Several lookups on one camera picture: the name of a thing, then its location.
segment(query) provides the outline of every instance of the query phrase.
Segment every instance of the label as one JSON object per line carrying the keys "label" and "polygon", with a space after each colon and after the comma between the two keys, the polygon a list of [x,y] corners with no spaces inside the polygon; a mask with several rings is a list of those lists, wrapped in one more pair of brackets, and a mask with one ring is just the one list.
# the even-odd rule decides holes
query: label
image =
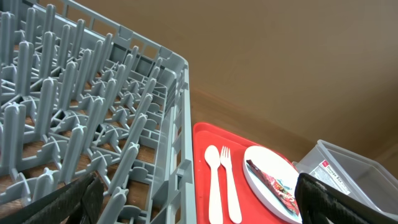
{"label": "label", "polygon": [[339,190],[341,193],[348,195],[351,193],[347,186],[344,184],[342,179],[337,175],[335,170],[329,165],[329,162],[322,161],[311,173],[318,180],[324,182],[325,184]]}

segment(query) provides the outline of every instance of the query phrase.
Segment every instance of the spoon handle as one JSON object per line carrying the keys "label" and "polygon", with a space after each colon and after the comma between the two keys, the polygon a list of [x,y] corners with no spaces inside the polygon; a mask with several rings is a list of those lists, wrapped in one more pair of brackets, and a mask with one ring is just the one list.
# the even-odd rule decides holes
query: spoon handle
{"label": "spoon handle", "polygon": [[209,221],[211,224],[223,223],[223,207],[221,205],[220,185],[218,183],[218,169],[211,169]]}

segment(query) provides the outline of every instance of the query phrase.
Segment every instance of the fork handle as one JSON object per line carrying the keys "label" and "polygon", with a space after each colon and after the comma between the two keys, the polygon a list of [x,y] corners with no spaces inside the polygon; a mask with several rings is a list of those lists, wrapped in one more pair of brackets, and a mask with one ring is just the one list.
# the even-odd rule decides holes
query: fork handle
{"label": "fork handle", "polygon": [[238,195],[236,193],[234,175],[232,173],[232,168],[226,169],[226,183],[227,183],[227,193],[228,193],[228,212],[229,217],[234,223],[242,222],[242,213],[239,206]]}
{"label": "fork handle", "polygon": [[223,223],[223,207],[221,206],[221,194],[217,169],[211,169],[209,221],[211,224]]}

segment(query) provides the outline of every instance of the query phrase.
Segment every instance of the gray dish rack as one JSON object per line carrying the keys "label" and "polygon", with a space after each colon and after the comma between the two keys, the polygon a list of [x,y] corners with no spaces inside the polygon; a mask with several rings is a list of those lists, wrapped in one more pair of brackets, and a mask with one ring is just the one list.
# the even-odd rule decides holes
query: gray dish rack
{"label": "gray dish rack", "polygon": [[[75,1],[62,2],[57,14],[36,0],[0,1],[0,177],[12,179],[0,205],[29,205],[95,171],[109,197],[98,223],[196,223],[188,62]],[[91,20],[69,20],[71,8]],[[95,32],[95,21],[116,34]],[[144,45],[130,47],[134,40]],[[154,58],[146,47],[156,49]],[[23,157],[24,145],[37,141],[36,155]],[[155,150],[153,164],[137,159],[140,146]],[[90,162],[76,171],[81,155]],[[56,169],[22,173],[49,162]],[[110,166],[117,166],[112,177]],[[145,209],[125,205],[128,180],[149,186]]]}

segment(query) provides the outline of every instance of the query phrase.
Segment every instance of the white fork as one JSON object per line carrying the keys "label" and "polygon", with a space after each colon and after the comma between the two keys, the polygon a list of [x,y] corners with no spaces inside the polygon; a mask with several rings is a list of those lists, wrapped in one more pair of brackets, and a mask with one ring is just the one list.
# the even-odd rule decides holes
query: white fork
{"label": "white fork", "polygon": [[234,175],[232,173],[231,152],[226,146],[223,146],[221,150],[220,162],[226,171],[229,217],[231,218],[232,222],[241,223],[242,213],[239,206],[238,195],[236,194]]}

